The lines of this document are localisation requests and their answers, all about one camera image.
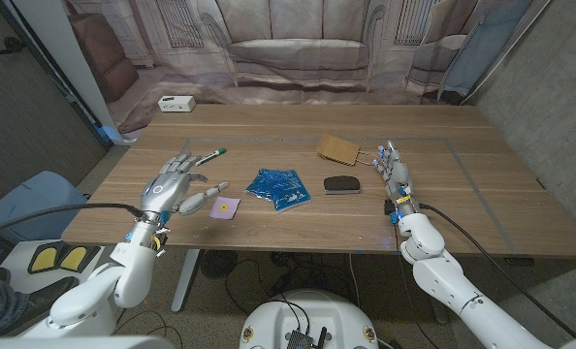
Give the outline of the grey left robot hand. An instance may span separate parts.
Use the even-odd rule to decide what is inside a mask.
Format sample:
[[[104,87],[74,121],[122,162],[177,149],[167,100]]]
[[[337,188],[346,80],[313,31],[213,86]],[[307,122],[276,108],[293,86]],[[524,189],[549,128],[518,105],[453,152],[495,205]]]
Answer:
[[[155,219],[160,224],[166,224],[173,213],[191,215],[229,187],[228,182],[222,182],[206,192],[183,199],[192,181],[208,181],[200,173],[189,172],[198,160],[199,158],[192,156],[189,151],[183,151],[171,158],[158,176],[146,185],[141,194],[141,210],[151,220]]]

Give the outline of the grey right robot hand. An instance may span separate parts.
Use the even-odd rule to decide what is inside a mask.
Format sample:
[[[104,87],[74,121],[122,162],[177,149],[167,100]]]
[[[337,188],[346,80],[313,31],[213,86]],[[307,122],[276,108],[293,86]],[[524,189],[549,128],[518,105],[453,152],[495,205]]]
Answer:
[[[388,201],[393,206],[387,209],[392,222],[398,224],[403,217],[419,213],[411,173],[391,140],[378,147],[378,157],[372,161],[372,165],[385,182]]]

